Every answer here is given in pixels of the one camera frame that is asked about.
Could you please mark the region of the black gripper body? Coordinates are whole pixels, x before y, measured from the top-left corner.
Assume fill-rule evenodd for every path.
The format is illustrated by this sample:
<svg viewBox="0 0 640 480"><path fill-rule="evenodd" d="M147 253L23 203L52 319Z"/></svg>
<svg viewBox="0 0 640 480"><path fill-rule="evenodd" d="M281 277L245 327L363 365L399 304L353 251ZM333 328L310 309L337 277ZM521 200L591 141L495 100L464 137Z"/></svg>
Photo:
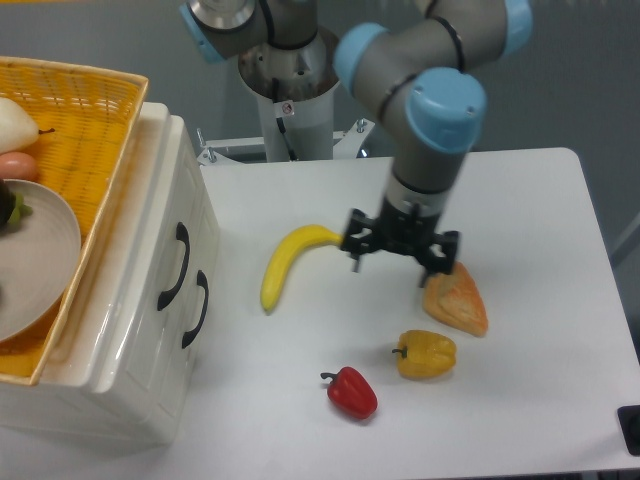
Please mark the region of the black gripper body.
<svg viewBox="0 0 640 480"><path fill-rule="evenodd" d="M385 198L374 222L374 244L378 249L416 260L435 259L438 255L432 250L433 236L440 217L440 212L423 216L419 205L413 205L406 213Z"/></svg>

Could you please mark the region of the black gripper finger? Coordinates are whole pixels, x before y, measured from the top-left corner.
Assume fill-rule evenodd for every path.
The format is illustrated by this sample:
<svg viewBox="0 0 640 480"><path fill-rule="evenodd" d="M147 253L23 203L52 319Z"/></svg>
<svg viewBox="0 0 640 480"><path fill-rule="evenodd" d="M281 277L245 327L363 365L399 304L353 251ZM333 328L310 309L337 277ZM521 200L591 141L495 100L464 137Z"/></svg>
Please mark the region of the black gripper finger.
<svg viewBox="0 0 640 480"><path fill-rule="evenodd" d="M378 220L368 217L359 209L352 209L340 244L340 249L353 261L352 271L358 273L362 257L375 253L382 247L383 238Z"/></svg>
<svg viewBox="0 0 640 480"><path fill-rule="evenodd" d="M430 277L438 274L450 275L453 271L460 233L446 231L434 233L428 230L418 233L418 263L423 267L419 286L424 288Z"/></svg>

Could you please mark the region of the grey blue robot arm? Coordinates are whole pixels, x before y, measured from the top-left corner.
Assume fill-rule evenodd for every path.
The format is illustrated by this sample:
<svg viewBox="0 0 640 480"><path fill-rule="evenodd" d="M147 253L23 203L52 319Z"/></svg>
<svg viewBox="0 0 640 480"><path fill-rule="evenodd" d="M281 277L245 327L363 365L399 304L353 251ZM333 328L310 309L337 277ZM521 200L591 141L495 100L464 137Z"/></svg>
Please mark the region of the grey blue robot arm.
<svg viewBox="0 0 640 480"><path fill-rule="evenodd" d="M344 251L410 256L427 275L453 270L459 235L437 225L485 117L471 70L527 43L528 2L429 1L402 32L363 23L343 36L321 27L314 1L186 1L179 12L205 60L236 60L268 160L332 157L337 87L395 140L380 212L351 213Z"/></svg>

